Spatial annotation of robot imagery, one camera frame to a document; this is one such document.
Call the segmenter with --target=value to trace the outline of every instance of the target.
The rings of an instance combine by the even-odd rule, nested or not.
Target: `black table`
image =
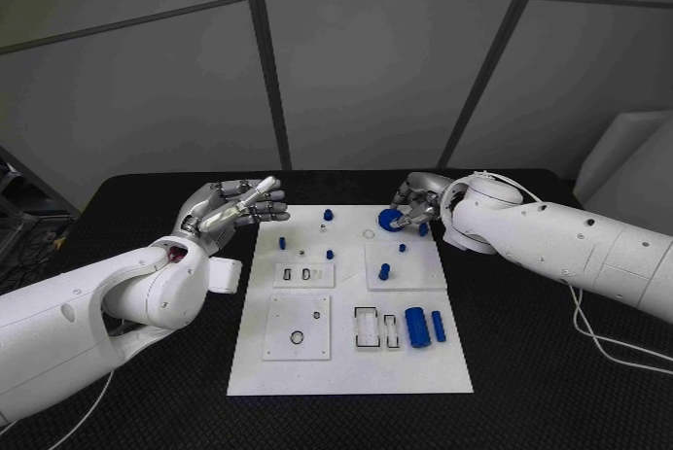
[[[387,204],[407,171],[273,174],[284,180],[289,204]],[[577,206],[550,172],[500,172],[543,200]],[[441,173],[458,178],[468,172]],[[266,175],[175,173],[111,179],[49,274],[168,234],[181,203],[203,183]],[[439,223],[433,231],[438,239]],[[256,227],[242,228],[219,254],[243,262],[242,287],[255,238]],[[634,370],[599,355],[572,328],[566,287],[500,256],[461,252],[442,242],[439,257],[474,394],[229,398],[245,294],[209,294],[191,325],[118,369],[106,396],[62,448],[673,448],[673,377]],[[601,296],[586,298],[599,333],[671,353],[673,326]],[[86,412],[103,380],[24,419],[0,437],[0,447],[47,448]]]

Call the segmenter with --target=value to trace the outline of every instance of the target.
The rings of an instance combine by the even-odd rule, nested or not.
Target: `hole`
[[[291,333],[289,341],[298,345],[304,341],[304,334],[296,330]]]

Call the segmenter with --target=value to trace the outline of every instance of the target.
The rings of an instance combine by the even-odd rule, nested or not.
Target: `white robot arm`
[[[203,186],[171,236],[0,296],[0,427],[64,399],[188,324],[211,280],[227,275],[210,273],[209,256],[235,227],[288,219],[279,187],[273,177]],[[219,266],[236,281],[239,265]],[[102,309],[135,329],[111,336]]]
[[[412,207],[403,215],[402,204]],[[488,172],[455,181],[410,173],[390,209],[380,215],[384,229],[441,219],[443,241],[456,248],[500,253],[541,276],[673,323],[670,236],[537,198],[523,204],[516,183]]]

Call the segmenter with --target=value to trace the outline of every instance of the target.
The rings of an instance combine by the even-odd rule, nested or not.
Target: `blue cylindrical block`
[[[387,279],[387,275],[389,275],[389,265],[384,263],[382,265],[382,271],[379,272],[379,278],[382,280],[386,280]]]
[[[435,325],[435,336],[438,341],[445,341],[443,324],[441,323],[439,311],[432,311],[432,324]]]
[[[428,332],[423,309],[420,307],[409,307],[403,311],[403,317],[406,319],[406,329],[409,330],[410,346],[413,348],[425,348],[431,344],[431,333]]]

